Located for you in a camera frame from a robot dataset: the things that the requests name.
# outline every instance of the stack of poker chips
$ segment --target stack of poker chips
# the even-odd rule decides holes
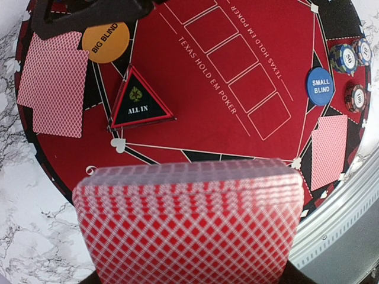
[[[355,85],[346,90],[345,105],[351,112],[362,112],[367,104],[367,93],[363,86]]]
[[[352,47],[358,58],[358,65],[369,66],[372,61],[372,50],[368,41],[365,38],[361,38],[360,40],[354,41]]]
[[[329,51],[330,64],[338,73],[354,76],[358,68],[358,58],[349,44],[337,44]]]
[[[303,180],[278,160],[98,169],[73,191],[100,279],[277,283],[303,209]]]

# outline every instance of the blue button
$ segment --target blue button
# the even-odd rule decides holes
[[[333,98],[334,84],[329,72],[324,68],[314,68],[307,78],[307,93],[315,105],[327,105]]]

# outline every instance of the stack of playing cards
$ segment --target stack of playing cards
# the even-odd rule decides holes
[[[278,160],[98,169],[73,192],[103,283],[275,283],[303,208]]]
[[[72,32],[49,40],[32,37],[17,103],[33,109],[34,132],[82,136],[89,52],[77,50],[81,36]]]

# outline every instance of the poker table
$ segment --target poker table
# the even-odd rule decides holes
[[[34,5],[31,1],[31,18],[23,22],[18,39],[16,92],[33,35]],[[344,97],[347,86],[359,84],[370,101],[370,67],[349,76],[333,70],[328,58],[335,44],[364,37],[360,20],[347,0],[251,5],[247,0],[188,5],[171,0],[149,17],[126,23],[130,41],[121,57],[88,63],[79,139],[35,133],[33,110],[19,105],[38,162],[67,200],[76,184],[99,167],[268,158],[281,159],[302,174],[302,220],[327,200],[349,170],[368,117],[369,105],[349,112]],[[54,17],[70,13],[60,3],[52,12]],[[110,128],[130,64],[174,120]],[[313,104],[306,92],[307,75],[317,67],[333,80],[333,98],[325,106]],[[345,152],[343,171],[339,179],[317,187],[315,180],[329,169],[314,168],[313,153],[320,146],[313,145],[312,132],[319,118],[338,115],[348,118],[346,146],[322,147]]]

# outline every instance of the marble surface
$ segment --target marble surface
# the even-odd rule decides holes
[[[0,0],[0,274],[13,284],[78,283],[94,267],[75,210],[35,159],[15,102],[14,72],[19,66],[14,54],[27,2]],[[366,132],[347,176],[369,158],[379,141],[379,2],[353,2],[375,59]]]

